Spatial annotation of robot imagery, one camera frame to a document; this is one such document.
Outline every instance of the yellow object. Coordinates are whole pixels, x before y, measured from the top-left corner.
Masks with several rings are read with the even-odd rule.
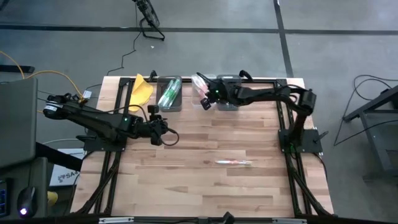
[[[47,205],[49,207],[55,205],[58,200],[58,194],[55,192],[47,192]]]
[[[62,73],[62,72],[58,72],[58,71],[53,71],[53,70],[44,70],[44,71],[39,71],[39,72],[35,72],[31,75],[29,75],[26,78],[32,78],[35,75],[41,74],[41,73],[55,73],[57,75],[62,75],[63,77],[67,78],[69,80],[69,82],[73,85],[73,87],[75,87],[75,90],[77,91],[77,93],[79,94],[80,98],[83,99],[83,95],[81,94],[81,92],[79,91],[79,89],[77,88],[76,84],[69,78],[69,76],[67,76],[66,74]]]
[[[136,81],[132,88],[130,105],[144,105],[149,101],[151,94],[154,92],[154,87],[144,80],[142,75],[137,74]],[[129,108],[130,111],[139,110],[138,107],[132,106]]]

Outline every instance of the computer mouse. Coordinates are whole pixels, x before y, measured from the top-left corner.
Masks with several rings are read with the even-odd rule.
[[[26,187],[19,192],[17,209],[21,218],[31,218],[36,214],[37,202],[35,187]]]

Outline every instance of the black desk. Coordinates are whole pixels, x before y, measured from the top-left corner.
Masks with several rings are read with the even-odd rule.
[[[9,190],[10,215],[0,218],[0,221],[20,219],[17,198],[19,192],[28,186],[36,188],[37,212],[34,218],[47,216],[47,164],[46,158],[37,158],[0,170],[0,179],[11,179],[11,189]]]

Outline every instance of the gray container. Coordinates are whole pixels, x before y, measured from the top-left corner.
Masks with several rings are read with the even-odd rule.
[[[160,97],[162,97],[164,91],[167,89],[170,81],[179,79],[182,85],[182,78],[180,76],[169,76],[169,77],[159,77],[157,79],[156,85],[156,104],[158,104]],[[178,91],[177,96],[175,97],[173,104],[169,108],[164,108],[159,106],[159,109],[162,112],[179,112],[182,109],[182,86]]]
[[[242,80],[239,75],[217,75],[217,78],[222,79],[225,83],[241,86]],[[217,109],[220,111],[237,111],[238,107],[225,103],[217,103]]]

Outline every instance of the yellow cable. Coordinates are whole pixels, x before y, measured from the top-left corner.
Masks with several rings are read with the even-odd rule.
[[[44,71],[35,72],[26,78],[32,78],[33,76],[41,74],[41,73],[55,73],[55,74],[62,75],[63,77],[67,78],[70,81],[70,83],[72,83],[73,87],[75,87],[77,93],[80,95],[80,98],[83,99],[83,94],[81,94],[81,92],[77,88],[76,84],[69,78],[69,76],[67,76],[66,74],[64,74],[62,72],[53,71],[53,70],[44,70]]]
[[[21,66],[19,66],[19,64],[18,64],[14,59],[12,59],[12,57],[10,57],[8,54],[6,54],[6,53],[4,53],[4,52],[2,52],[2,51],[0,51],[0,54],[3,54],[4,56],[6,56],[6,57],[9,58],[10,60],[12,60],[12,62],[14,62],[14,64],[17,65],[19,71],[21,72],[22,79],[25,79],[25,75],[24,75],[24,72],[23,72],[22,69],[21,69]],[[41,74],[41,73],[55,73],[55,74],[64,76],[65,78],[67,78],[67,79],[70,81],[70,83],[72,83],[73,87],[75,87],[77,93],[78,93],[79,96],[80,96],[80,99],[83,99],[83,94],[81,94],[81,92],[80,92],[79,89],[77,88],[76,84],[69,78],[69,76],[67,76],[66,74],[64,74],[64,73],[62,73],[62,72],[53,71],[53,70],[44,70],[44,71],[35,72],[35,73],[29,75],[29,76],[26,77],[26,78],[31,78],[31,77],[33,77],[33,76],[35,76],[35,75],[38,75],[38,74]]]
[[[12,57],[8,56],[8,54],[2,52],[1,50],[0,50],[0,54],[3,54],[4,56],[6,56],[9,60],[12,60],[12,62],[14,62],[14,64],[17,65],[19,71],[21,72],[22,79],[25,79],[25,75],[24,75],[24,72],[21,69],[21,66],[19,66],[19,64],[14,59],[12,59]]]

